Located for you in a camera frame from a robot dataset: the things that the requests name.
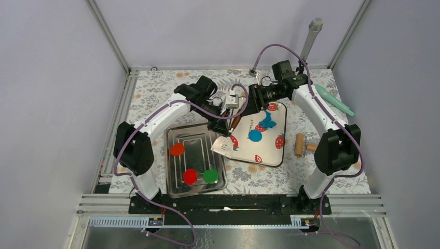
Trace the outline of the wooden double-ended dough roller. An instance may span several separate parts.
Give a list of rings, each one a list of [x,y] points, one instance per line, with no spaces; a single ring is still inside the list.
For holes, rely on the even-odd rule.
[[[307,137],[303,133],[297,133],[295,136],[294,155],[296,157],[303,157],[305,151],[316,151],[317,145],[307,142]]]

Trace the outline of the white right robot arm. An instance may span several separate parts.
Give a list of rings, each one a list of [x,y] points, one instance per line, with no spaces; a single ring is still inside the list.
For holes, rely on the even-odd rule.
[[[269,103],[288,98],[306,114],[317,130],[320,141],[314,153],[316,169],[301,188],[297,205],[310,214],[318,207],[318,200],[334,178],[342,175],[360,157],[360,128],[348,125],[323,102],[316,87],[306,74],[296,74],[288,60],[272,66],[275,84],[249,86],[248,101],[242,117],[266,110]]]

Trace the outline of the metal spatula wooden handle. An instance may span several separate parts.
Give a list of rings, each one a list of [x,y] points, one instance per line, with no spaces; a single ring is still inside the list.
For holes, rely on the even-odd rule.
[[[239,148],[239,143],[237,138],[232,134],[233,131],[237,128],[239,122],[241,121],[241,116],[234,118],[230,124],[228,129],[227,136],[218,137],[212,147],[211,151],[224,156],[228,159],[232,159],[234,152]]]

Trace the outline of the white strawberry print tray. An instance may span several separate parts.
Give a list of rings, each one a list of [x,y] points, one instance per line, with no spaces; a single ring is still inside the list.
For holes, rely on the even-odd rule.
[[[266,110],[242,117],[230,135],[232,152],[228,159],[278,167],[283,162],[286,106],[271,102]]]

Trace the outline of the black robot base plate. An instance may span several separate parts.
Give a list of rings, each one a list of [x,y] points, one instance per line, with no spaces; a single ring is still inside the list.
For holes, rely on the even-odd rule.
[[[296,195],[196,195],[173,199],[158,195],[160,205],[174,208],[193,225],[292,225],[293,217],[330,215],[328,197],[305,204]]]

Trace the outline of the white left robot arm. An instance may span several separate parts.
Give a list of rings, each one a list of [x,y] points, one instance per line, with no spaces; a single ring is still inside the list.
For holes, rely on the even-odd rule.
[[[153,142],[180,117],[194,111],[205,118],[208,129],[221,135],[228,134],[227,111],[209,102],[217,85],[206,76],[201,76],[194,84],[181,84],[164,104],[135,122],[122,122],[116,132],[113,155],[114,168],[119,165],[127,169],[136,191],[143,196],[141,207],[148,213],[160,209],[161,200],[156,196],[159,187],[150,171],[155,155]]]

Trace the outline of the blue dough piece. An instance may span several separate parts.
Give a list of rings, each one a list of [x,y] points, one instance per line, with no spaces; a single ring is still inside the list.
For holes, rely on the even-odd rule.
[[[250,130],[249,134],[248,134],[248,138],[249,140],[251,140],[252,142],[259,142],[262,140],[263,135],[262,132],[256,129]]]

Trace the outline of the blue dough scrap strip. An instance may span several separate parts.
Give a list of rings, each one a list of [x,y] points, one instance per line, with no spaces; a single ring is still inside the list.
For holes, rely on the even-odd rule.
[[[266,117],[262,121],[260,121],[258,123],[258,125],[261,128],[265,128],[265,129],[274,128],[277,125],[277,123],[272,120],[271,113],[268,112],[267,110],[265,110],[264,112],[265,112]]]

